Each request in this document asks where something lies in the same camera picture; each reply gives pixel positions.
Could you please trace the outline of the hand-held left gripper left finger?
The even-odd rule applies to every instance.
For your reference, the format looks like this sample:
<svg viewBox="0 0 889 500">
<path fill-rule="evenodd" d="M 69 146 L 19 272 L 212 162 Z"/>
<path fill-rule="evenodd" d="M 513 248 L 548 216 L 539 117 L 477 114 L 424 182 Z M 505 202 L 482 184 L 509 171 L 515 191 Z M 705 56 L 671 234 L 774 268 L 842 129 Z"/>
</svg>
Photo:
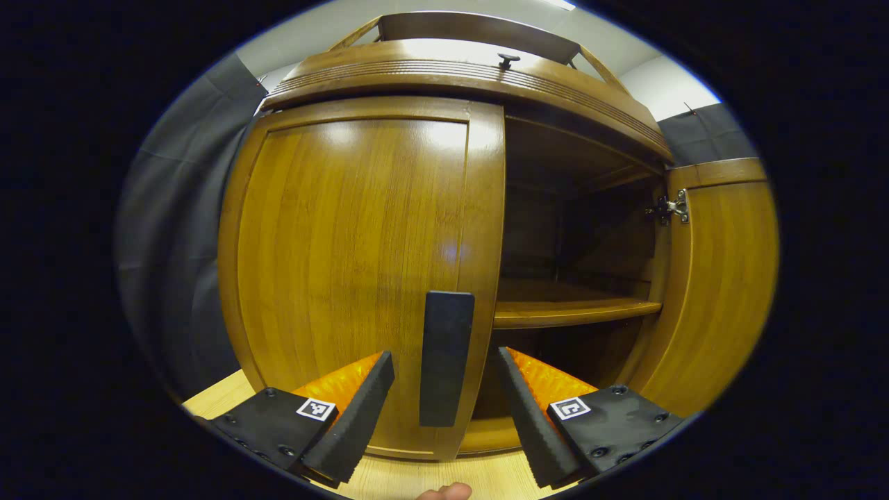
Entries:
<svg viewBox="0 0 889 500">
<path fill-rule="evenodd" d="M 207 429 L 265 465 L 338 488 L 365 455 L 393 382 L 392 354 L 380 351 L 291 392 L 263 388 Z"/>
</svg>

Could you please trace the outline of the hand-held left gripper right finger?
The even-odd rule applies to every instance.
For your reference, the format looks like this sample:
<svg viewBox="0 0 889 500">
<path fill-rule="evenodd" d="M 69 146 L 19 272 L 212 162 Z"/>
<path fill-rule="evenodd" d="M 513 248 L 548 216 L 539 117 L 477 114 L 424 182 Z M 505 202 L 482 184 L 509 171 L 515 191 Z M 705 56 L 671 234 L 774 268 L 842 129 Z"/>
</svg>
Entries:
<svg viewBox="0 0 889 500">
<path fill-rule="evenodd" d="M 496 360 L 517 436 L 541 488 L 558 490 L 604 474 L 689 424 L 624 384 L 597 388 L 505 346 Z"/>
</svg>

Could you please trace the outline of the black door handle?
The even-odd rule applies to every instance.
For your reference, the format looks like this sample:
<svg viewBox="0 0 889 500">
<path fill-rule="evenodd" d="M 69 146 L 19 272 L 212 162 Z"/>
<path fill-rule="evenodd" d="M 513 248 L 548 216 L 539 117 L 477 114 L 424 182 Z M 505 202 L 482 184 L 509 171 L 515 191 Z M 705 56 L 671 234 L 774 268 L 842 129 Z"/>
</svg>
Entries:
<svg viewBox="0 0 889 500">
<path fill-rule="evenodd" d="M 421 427 L 446 428 L 456 423 L 474 313 L 475 297 L 470 292 L 426 293 L 420 361 Z"/>
</svg>

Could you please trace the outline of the wooden shoe cabinet door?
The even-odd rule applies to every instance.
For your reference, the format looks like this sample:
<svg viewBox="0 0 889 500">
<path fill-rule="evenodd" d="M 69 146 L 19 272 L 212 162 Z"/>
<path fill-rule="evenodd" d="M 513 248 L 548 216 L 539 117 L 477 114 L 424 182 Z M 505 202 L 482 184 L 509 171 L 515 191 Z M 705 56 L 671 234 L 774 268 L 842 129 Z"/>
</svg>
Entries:
<svg viewBox="0 0 889 500">
<path fill-rule="evenodd" d="M 619 382 L 689 415 L 736 379 L 770 313 L 780 262 L 774 195 L 759 158 L 668 171 L 661 195 L 687 190 L 689 224 L 655 222 L 649 297 L 663 309 L 642 323 Z"/>
<path fill-rule="evenodd" d="M 396 379 L 369 452 L 456 458 L 479 396 L 501 271 L 504 108 L 341 99 L 261 117 L 220 215 L 219 291 L 255 390 L 297 390 L 380 351 Z M 419 426 L 426 293 L 475 297 L 455 425 Z"/>
</svg>

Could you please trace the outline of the wooden double-door shoe cabinet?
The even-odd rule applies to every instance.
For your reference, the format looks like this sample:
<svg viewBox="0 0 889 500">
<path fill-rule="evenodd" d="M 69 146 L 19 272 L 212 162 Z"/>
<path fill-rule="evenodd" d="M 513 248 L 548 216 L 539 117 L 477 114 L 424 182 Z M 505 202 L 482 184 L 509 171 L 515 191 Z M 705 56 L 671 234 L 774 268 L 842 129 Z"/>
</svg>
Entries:
<svg viewBox="0 0 889 500">
<path fill-rule="evenodd" d="M 386 14 L 323 53 L 420 38 L 482 42 L 513 54 L 527 49 L 605 83 L 619 83 L 631 94 L 577 42 L 480 14 L 445 10 Z M 638 167 L 628 156 L 586 136 L 536 122 L 530 112 L 513 108 L 504 112 L 507 173 L 499 282 L 558 281 L 661 303 L 649 297 L 657 221 L 644 211 L 664 196 L 660 191 L 667 172 L 681 166 L 653 162 Z M 642 323 L 656 314 L 591 325 L 492 329 L 469 433 L 456 457 L 520 447 L 499 382 L 499 348 L 517 349 L 598 388 L 625 384 L 618 380 L 620 372 Z"/>
</svg>

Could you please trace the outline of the metal door hinge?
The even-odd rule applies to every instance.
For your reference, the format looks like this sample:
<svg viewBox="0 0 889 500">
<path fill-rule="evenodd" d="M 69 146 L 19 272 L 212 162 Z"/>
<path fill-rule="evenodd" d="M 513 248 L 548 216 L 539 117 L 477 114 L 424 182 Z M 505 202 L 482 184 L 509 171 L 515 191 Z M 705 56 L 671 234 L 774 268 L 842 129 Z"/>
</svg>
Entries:
<svg viewBox="0 0 889 500">
<path fill-rule="evenodd" d="M 691 212 L 687 205 L 687 190 L 677 190 L 676 199 L 670 199 L 667 196 L 659 197 L 654 206 L 645 208 L 644 213 L 649 219 L 655 219 L 658 224 L 663 226 L 669 226 L 674 217 L 680 221 L 680 224 L 689 224 Z"/>
</svg>

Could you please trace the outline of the wooden inner shelf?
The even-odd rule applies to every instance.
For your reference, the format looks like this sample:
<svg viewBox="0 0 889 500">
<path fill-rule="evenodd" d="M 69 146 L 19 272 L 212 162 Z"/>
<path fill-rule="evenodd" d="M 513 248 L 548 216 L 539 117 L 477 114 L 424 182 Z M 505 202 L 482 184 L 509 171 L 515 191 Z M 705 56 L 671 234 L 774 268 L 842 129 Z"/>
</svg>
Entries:
<svg viewBox="0 0 889 500">
<path fill-rule="evenodd" d="M 663 305 L 580 285 L 536 279 L 499 282 L 494 330 L 591 325 L 658 313 Z"/>
</svg>

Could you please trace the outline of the wooden ribbed drawer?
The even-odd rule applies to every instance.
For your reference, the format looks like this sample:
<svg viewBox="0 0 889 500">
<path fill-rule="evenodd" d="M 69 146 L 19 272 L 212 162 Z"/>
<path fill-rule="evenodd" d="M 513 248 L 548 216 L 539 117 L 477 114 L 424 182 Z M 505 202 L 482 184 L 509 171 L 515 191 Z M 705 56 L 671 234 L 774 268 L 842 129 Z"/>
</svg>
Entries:
<svg viewBox="0 0 889 500">
<path fill-rule="evenodd" d="M 605 139 L 648 162 L 674 156 L 653 115 L 618 88 L 543 57 L 504 47 L 449 39 L 404 39 L 347 47 L 301 61 L 261 104 L 285 110 L 334 96 L 442 94 L 514 103 L 542 122 Z"/>
</svg>

